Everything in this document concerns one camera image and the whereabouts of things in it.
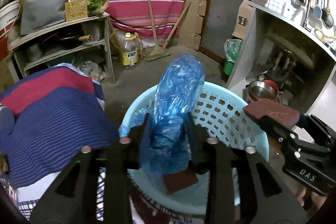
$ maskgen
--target gray bag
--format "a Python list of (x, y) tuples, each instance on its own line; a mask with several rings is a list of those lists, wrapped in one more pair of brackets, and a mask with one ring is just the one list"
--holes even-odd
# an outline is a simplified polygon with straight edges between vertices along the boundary
[(21, 18), (21, 35), (65, 21), (65, 2), (68, 0), (26, 0)]

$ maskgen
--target red stripe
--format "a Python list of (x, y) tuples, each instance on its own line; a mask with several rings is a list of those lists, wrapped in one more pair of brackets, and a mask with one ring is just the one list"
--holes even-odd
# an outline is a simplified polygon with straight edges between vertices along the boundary
[(24, 82), (0, 103), (7, 106), (16, 116), (27, 106), (59, 87), (69, 87), (91, 93), (95, 91), (90, 77), (82, 76), (68, 68), (60, 68)]

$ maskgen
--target green trash can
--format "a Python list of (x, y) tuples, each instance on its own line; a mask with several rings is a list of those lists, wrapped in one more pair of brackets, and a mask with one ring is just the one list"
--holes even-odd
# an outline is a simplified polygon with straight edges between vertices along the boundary
[(226, 54), (224, 73), (226, 75), (231, 74), (233, 67), (235, 66), (235, 61), (237, 60), (242, 43), (243, 41), (241, 39), (228, 39), (224, 43), (224, 50)]

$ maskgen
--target blue and red cloth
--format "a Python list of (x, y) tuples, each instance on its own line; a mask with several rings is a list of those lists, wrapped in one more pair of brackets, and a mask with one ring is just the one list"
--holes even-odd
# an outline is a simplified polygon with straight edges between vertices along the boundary
[(0, 136), (12, 185), (62, 170), (84, 145), (96, 149), (119, 138), (97, 98), (104, 100), (101, 86), (65, 66), (39, 71), (0, 94), (16, 120)]

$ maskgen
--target broom handle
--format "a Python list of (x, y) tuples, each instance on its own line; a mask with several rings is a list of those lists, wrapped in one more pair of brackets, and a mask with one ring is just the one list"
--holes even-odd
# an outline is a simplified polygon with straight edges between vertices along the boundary
[(149, 13), (151, 15), (153, 36), (154, 36), (154, 39), (157, 40), (151, 0), (148, 0), (148, 7), (149, 7)]
[(170, 33), (169, 33), (169, 35), (168, 35), (166, 41), (165, 41), (164, 44), (162, 45), (163, 48), (166, 48), (166, 47), (167, 47), (169, 39), (172, 37), (173, 33), (175, 32), (175, 30), (176, 30), (178, 24), (180, 23), (182, 17), (184, 16), (184, 14), (185, 14), (185, 13), (187, 12), (187, 10), (189, 9), (190, 4), (191, 4), (191, 1), (189, 1), (189, 3), (184, 7), (184, 9), (183, 9), (181, 15), (179, 16), (178, 20), (176, 21), (176, 23), (175, 23), (175, 25), (174, 25), (174, 27), (173, 27), (172, 30), (170, 31)]

